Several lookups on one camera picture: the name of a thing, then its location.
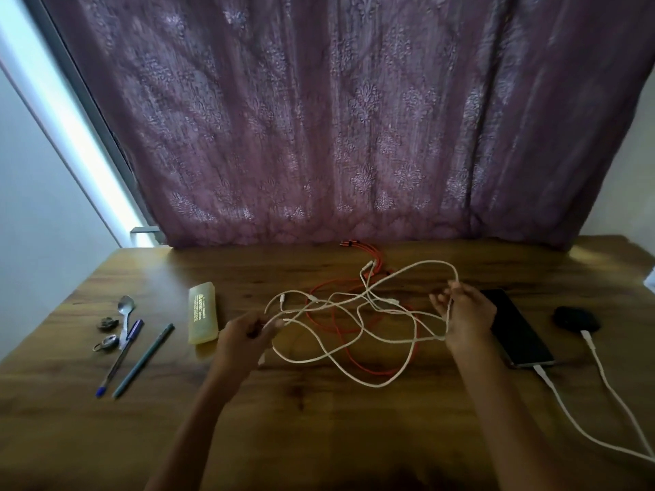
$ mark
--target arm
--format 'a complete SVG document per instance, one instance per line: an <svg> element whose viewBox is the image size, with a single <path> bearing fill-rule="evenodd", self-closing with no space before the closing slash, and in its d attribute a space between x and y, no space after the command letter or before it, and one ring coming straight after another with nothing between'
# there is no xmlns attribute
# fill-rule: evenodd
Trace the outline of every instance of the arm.
<svg viewBox="0 0 655 491"><path fill-rule="evenodd" d="M449 282L430 296L445 316L453 300L446 345L464 380L503 491L570 489L561 464L530 416L491 336L496 307L477 289Z"/></svg>
<svg viewBox="0 0 655 491"><path fill-rule="evenodd" d="M227 323L216 344L209 374L196 396L189 417L177 430L166 459L150 478L145 491L192 491L201 486L212 445L214 426L225 403L236 394L259 357L283 326L282 321L261 330L266 318L248 313ZM258 333L255 338L248 335Z"/></svg>

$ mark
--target table surface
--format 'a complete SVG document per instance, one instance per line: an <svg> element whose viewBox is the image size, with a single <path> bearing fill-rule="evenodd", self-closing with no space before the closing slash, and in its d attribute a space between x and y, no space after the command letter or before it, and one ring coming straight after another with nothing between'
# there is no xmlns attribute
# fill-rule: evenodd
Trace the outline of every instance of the table surface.
<svg viewBox="0 0 655 491"><path fill-rule="evenodd" d="M491 240L395 243L382 250L392 269L441 259L463 281L505 288L561 362L551 377L582 427L639 449L584 341L550 321L556 306L591 310L603 324L595 341L610 382L655 443L655 295L642 285L655 264L651 256L618 237L579 238L568 253ZM141 489L187 413L214 346L187 345L188 288L213 281L225 321L262 310L281 291L356 277L368 260L361 250L334 244L117 251L0 364L0 489ZM445 266L421 266L385 292L430 310L427 293L450 277ZM117 317L124 294L137 303L132 321L143 318L145 326L110 388L167 323L177 329L124 397L96 400L116 353L91 352L103 336L95 325ZM407 320L393 318L383 319L379 333L411 337ZM339 344L333 334L321 336ZM297 359L320 351L300 326L283 330L276 345ZM364 339L352 353L367 366L392 368L407 349ZM512 371L512 378L586 486L655 486L652 464L580 436L534 373ZM221 415L203 489L314 488L496 488L471 402L442 342L424 343L415 362L382 389L354 383L328 361L295 366L266 353L265 365Z"/></svg>

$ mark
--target yellow case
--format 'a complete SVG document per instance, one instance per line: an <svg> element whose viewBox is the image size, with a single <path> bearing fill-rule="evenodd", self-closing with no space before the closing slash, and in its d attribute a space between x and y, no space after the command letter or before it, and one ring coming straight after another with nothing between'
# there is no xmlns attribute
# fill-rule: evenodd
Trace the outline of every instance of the yellow case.
<svg viewBox="0 0 655 491"><path fill-rule="evenodd" d="M189 344L207 343L218 337L214 284L189 289Z"/></svg>

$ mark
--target white cable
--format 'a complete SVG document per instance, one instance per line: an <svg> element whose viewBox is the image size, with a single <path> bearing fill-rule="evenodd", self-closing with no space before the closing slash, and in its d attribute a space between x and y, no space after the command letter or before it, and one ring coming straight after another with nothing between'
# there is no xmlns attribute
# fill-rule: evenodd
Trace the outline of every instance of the white cable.
<svg viewBox="0 0 655 491"><path fill-rule="evenodd" d="M605 385L605 388L607 388L607 390L612 394L612 396L614 396L614 398L626 411L627 416L630 418L630 421L632 422L632 425L635 427L635 431L637 431L637 435L639 436L639 439L641 439L641 444L644 446L644 448L646 448L646 453L648 453L651 457L655 458L655 453L653 453L651 445L649 444L648 439L646 439L646 436L644 435L644 431L641 430L641 426L639 425L639 422L637 422L637 418L632 413L632 411L627 407L626 403L621 399L621 396L618 396L618 393L610 386L610 383L608 382L607 377L605 376L605 370L602 367L601 359L598 358L598 354L596 353L596 346L594 345L594 340L592 339L592 335L588 330L582 330L581 333L582 333L582 337L587 342L589 349L592 351L592 355L594 355L594 359L598 366L598 372L601 375L602 383Z"/></svg>
<svg viewBox="0 0 655 491"><path fill-rule="evenodd" d="M655 458L644 455L642 453L638 453L633 450L628 450L627 448L622 448L621 446L614 446L610 445L609 443L605 443L604 441L601 441L599 439L594 438L593 436L588 435L584 429L580 427L580 425L575 421L575 419L571 416L569 411L567 410L567 407L564 405L564 402L562 401L561 397L559 396L559 393L557 392L557 388L555 387L555 384L548 378L548 375L545 373L544 368L541 365L535 365L535 371L537 374L539 374L539 377L544 380L544 382L548 385L548 387L553 391L553 394L555 395L555 398L557 399L557 402L559 403L560 408L562 409L562 412L564 412L564 415L567 416L569 421L573 424L573 427L575 427L580 434L582 434L585 438L589 439L590 441L593 441L597 445L601 445L605 448L609 448L610 450L615 450L621 453L626 453L628 455L636 456L637 458L643 458L644 460L648 460L651 463L655 463Z"/></svg>
<svg viewBox="0 0 655 491"><path fill-rule="evenodd" d="M407 308L405 308L403 305L400 304L399 300L396 300L396 299L393 299L393 298L381 298L381 297L377 296L376 294L374 294L372 292L372 290L374 288L376 288L377 286L381 285L383 282L385 282L385 281L387 281L387 280L389 280L389 279L391 279L393 277L396 277L399 274L401 274L401 273L403 273L403 272L405 272L405 271L407 271L407 270L409 270L411 268L414 268L414 267L416 267L418 265L423 265L423 264L448 265L448 267L453 269L454 280L459 281L459 275L457 273L457 269L453 265L451 265L450 263L443 262L441 260L425 260L425 261L421 261L421 262L416 262L416 263L414 263L412 265L408 265L408 266L398 270L397 272L394 272L394 273L388 275L387 277L385 277L383 279L380 279L378 282L373 283L371 285L370 281L371 281L371 276L372 276L372 273L373 273L372 269L375 268L376 264L377 264L377 262L375 260L373 260L373 261L368 262L361 269L360 279L362 280L362 282L364 284L364 291L362 291L358 295L354 294L354 293L333 293L332 295L330 295L330 297L327 300L321 300L319 298L316 298L313 295L309 295L308 293L305 293L304 291L291 289L289 291L285 291L285 292L280 293L280 294L274 296L273 298L271 298L271 301L268 302L268 304L266 305L266 308L264 309L264 313L268 312L268 309L270 308L270 306L278 298L279 298L279 301L280 301L280 312L275 314L266 323L266 325L264 327L268 327L269 324L273 323L279 317L282 317L284 315L292 315L293 317L283 318L282 320L287 325L289 325L290 323L295 323L295 324L298 324L298 325L306 328L314 336L314 338L316 338L316 340L318 341L318 345L323 350L323 355L315 357L315 358L305 359L305 360L292 360L290 358L285 357L282 353L280 353L278 351L278 349L275 347L275 344L273 345L273 351L275 351L275 353L277 353L280 356L280 358L282 358L282 359L284 359L284 360L286 360L287 362L290 362L290 363L311 363L311 362L316 362L316 361L322 360L324 358L330 358L330 360L332 360L332 362L339 368L339 370L341 372L346 374L349 378L353 379L355 382L358 382L359 384L362 384L363 386L369 386L370 388L382 388L383 386L389 385L391 382L393 382L395 379L397 379L400 374L402 374L405 371L405 369L407 368L407 365L411 361L412 354L414 353L414 347L416 346L416 343L421 342L421 341L429 341L429 340L441 340L441 341L443 341L446 338L445 335L439 336L437 334L434 334L432 332L432 330L423 323L423 321L421 321L419 318L416 317L416 315L427 315L429 317L434 317L436 319L444 321L446 323L446 331L448 331L448 321L449 321L449 317L450 317L450 309L451 309L452 300L450 300L448 302L446 318L444 319L444 318L442 318L439 315L436 315L434 313L418 312L418 311L408 310ZM364 272L366 272L366 270L368 270L368 269L371 269L371 271L368 273L367 277L364 278ZM300 295L304 296L307 299L307 301L309 301L309 303L307 303L304 307L302 307L300 309L285 310L283 308L283 303L285 302L286 297L290 293L297 293L297 294L300 294ZM345 298L344 300L341 300L341 301L334 301L334 297L336 297L338 295L345 296L347 298ZM345 305L348 304L348 303L355 302L356 300L364 300L364 302L357 306L357 308L355 309L356 315L354 315L353 313L351 313L351 311L346 309ZM381 308L380 306L377 305L377 302L385 303L387 305L391 305L393 308ZM413 324L414 324L413 338L411 338L411 339L402 339L402 340L391 340L391 339L381 338L381 337L377 336L375 333L373 333L372 331L366 329L364 319L363 319L362 314L360 312L361 308L366 306L366 305L370 305L373 308L373 310L375 310L377 312L389 313L391 315L406 315L406 316L410 317L412 319ZM341 345L340 347L336 347L336 348L328 351L328 349L325 347L325 345L323 345L323 341L321 341L318 334L316 334L316 332L311 327L309 327L307 324L305 324L303 322L300 322L298 320L298 317L300 315L306 313L306 312L317 312L319 310L327 310L329 308L334 308L334 307L339 308L340 310L343 310L345 313L347 313L350 316L350 318L360 328L360 331L357 334L357 337L355 337L355 339L349 341L348 343L345 343L345 344ZM430 333L430 336L419 338L419 324ZM332 356L334 353L338 352L339 350L342 350L342 349L344 349L346 347L349 347L350 345L357 342L365 332L368 335L372 336L373 338L378 339L381 342L390 343L390 344L410 344L411 345L410 348L409 348L409 352L407 354L407 358L405 360L405 363L400 367L400 369L398 369L396 374L394 374L392 377L390 377L389 379L387 379L385 382L383 382L381 384L372 384L372 383L369 383L369 382L365 382L365 381L363 381L361 379L357 379L351 373L346 371L339 364L339 362L337 362L334 359L334 357Z"/></svg>

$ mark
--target hand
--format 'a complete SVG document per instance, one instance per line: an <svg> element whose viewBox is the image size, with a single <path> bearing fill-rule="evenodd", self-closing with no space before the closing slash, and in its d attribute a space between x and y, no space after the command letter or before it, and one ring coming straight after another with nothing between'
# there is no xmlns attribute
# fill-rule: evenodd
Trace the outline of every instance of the hand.
<svg viewBox="0 0 655 491"><path fill-rule="evenodd" d="M249 312L228 322L220 332L208 381L225 389L227 399L236 394L284 326L282 320L277 320L264 327L267 322L265 315Z"/></svg>
<svg viewBox="0 0 655 491"><path fill-rule="evenodd" d="M453 303L446 346L451 353L470 349L480 343L491 343L491 325L496 316L496 305L478 289L458 281L448 281L448 287L441 294L430 295L430 302L444 319L450 300Z"/></svg>

